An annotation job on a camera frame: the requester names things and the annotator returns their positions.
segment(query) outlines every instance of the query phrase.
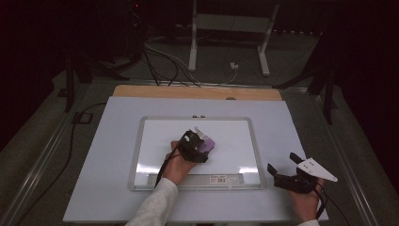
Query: dark background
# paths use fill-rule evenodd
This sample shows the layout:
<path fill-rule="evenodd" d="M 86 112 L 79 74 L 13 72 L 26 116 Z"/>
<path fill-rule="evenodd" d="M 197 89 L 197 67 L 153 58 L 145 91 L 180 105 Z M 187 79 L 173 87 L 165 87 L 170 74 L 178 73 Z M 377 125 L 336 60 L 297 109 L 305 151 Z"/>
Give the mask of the dark background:
<path fill-rule="evenodd" d="M 199 1 L 199 10 L 218 12 L 230 1 Z M 128 4 L 139 4 L 130 8 Z M 191 23 L 191 1 L 2 1 L 0 3 L 0 150 L 53 91 L 51 79 L 65 69 L 65 52 L 82 49 L 99 60 L 140 52 L 132 27 L 150 24 L 173 37 L 175 24 Z M 260 4 L 259 11 L 247 4 Z M 399 189 L 398 4 L 303 1 L 281 4 L 276 32 L 304 32 L 321 39 L 307 69 L 328 63 L 375 154 Z M 223 13 L 258 15 L 262 3 L 222 7 Z M 132 11 L 140 20 L 132 17 Z M 131 45 L 126 46 L 130 37 Z"/>

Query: white triangular part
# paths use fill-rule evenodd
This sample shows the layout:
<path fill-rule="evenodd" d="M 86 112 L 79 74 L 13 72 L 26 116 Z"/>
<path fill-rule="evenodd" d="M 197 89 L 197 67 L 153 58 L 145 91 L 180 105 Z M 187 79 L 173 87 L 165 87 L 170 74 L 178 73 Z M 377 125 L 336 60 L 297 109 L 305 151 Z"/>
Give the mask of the white triangular part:
<path fill-rule="evenodd" d="M 298 164 L 301 170 L 304 170 L 311 176 L 320 177 L 329 181 L 337 182 L 338 178 L 332 175 L 329 171 L 324 169 L 320 164 L 318 164 L 314 159 L 309 158 Z"/>

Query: person's left hand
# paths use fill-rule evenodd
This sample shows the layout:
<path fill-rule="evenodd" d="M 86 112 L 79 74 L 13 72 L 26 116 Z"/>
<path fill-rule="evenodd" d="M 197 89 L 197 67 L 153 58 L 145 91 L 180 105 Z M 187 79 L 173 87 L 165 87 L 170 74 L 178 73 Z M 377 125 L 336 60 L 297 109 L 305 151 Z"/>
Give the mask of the person's left hand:
<path fill-rule="evenodd" d="M 178 141 L 172 141 L 170 143 L 172 150 L 177 144 Z M 197 165 L 197 163 L 185 161 L 180 155 L 179 150 L 176 150 L 173 153 L 173 156 L 174 157 L 169 160 L 167 166 L 165 167 L 163 176 L 168 178 L 175 185 L 178 185 L 185 178 L 188 172 Z"/>

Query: person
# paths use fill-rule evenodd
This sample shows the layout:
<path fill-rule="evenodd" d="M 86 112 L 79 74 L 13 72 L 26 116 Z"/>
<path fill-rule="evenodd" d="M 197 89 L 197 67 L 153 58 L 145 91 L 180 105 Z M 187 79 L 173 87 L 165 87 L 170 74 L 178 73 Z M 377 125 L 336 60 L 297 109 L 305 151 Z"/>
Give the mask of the person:
<path fill-rule="evenodd" d="M 176 147 L 177 141 L 171 142 L 172 150 Z M 176 150 L 164 170 L 163 177 L 158 183 L 152 194 L 141 204 L 135 216 L 125 226 L 164 226 L 173 204 L 178 197 L 177 185 L 185 178 L 188 172 L 197 164 L 185 161 Z M 323 179 L 318 179 L 316 189 L 320 192 L 324 183 Z M 290 191 L 296 215 L 301 220 L 298 226 L 319 226 L 316 219 L 318 196 L 311 192 L 309 194 L 297 194 Z"/>

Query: white sleeve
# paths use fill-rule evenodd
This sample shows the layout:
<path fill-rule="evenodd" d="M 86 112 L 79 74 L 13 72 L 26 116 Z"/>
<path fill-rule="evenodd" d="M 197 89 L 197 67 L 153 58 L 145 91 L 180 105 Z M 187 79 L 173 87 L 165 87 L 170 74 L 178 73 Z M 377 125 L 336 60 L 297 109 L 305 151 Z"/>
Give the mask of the white sleeve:
<path fill-rule="evenodd" d="M 138 208 L 126 226 L 164 226 L 178 195 L 177 186 L 162 178 L 153 193 Z"/>
<path fill-rule="evenodd" d="M 313 219 L 313 220 L 305 221 L 305 222 L 299 224 L 298 226 L 319 226 L 319 221 L 317 221 L 317 219 Z"/>

